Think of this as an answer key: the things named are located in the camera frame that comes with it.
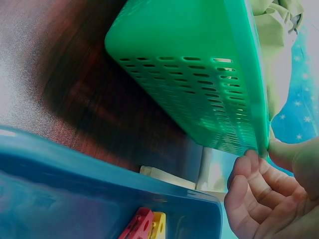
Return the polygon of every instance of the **wooden surface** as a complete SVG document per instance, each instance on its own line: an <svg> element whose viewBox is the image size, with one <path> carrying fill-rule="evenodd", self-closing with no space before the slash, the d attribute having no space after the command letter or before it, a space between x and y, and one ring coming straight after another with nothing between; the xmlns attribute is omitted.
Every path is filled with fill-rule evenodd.
<svg viewBox="0 0 319 239"><path fill-rule="evenodd" d="M0 124L196 180L202 147L106 54L125 0L0 0Z"/></svg>

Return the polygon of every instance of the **green plastic basket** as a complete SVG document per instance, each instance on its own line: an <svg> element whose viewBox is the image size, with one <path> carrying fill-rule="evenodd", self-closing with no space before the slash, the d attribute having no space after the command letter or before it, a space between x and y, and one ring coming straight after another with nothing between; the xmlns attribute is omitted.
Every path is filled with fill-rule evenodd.
<svg viewBox="0 0 319 239"><path fill-rule="evenodd" d="M105 45L198 144L266 157L266 87L248 1L128 0Z"/></svg>

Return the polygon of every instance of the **plastic container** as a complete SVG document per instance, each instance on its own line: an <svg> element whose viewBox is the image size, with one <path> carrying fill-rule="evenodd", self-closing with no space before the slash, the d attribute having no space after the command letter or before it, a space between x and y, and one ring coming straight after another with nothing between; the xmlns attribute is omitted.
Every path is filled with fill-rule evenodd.
<svg viewBox="0 0 319 239"><path fill-rule="evenodd" d="M0 238L117 239L141 206L166 238L220 238L216 198L0 127Z"/></svg>
<svg viewBox="0 0 319 239"><path fill-rule="evenodd" d="M267 155L266 88L248 0L129 0L105 45L198 144Z"/></svg>

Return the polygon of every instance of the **light green fabric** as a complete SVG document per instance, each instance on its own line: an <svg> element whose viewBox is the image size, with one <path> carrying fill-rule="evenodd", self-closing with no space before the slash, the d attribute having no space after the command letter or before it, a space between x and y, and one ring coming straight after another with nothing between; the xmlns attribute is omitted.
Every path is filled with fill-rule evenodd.
<svg viewBox="0 0 319 239"><path fill-rule="evenodd" d="M298 26L294 26L291 19L303 13L304 9L298 0L251 0L251 5L262 50L269 117L272 120L288 98L291 47L295 38L289 31L298 29L302 18Z"/></svg>

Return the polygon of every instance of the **blue plastic tray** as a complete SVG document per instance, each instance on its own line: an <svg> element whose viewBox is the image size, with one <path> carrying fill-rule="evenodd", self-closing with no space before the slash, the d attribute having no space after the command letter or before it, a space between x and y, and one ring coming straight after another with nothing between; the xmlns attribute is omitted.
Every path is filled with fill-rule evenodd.
<svg viewBox="0 0 319 239"><path fill-rule="evenodd" d="M141 206L168 239L220 238L216 198L0 127L1 239L116 239Z"/></svg>

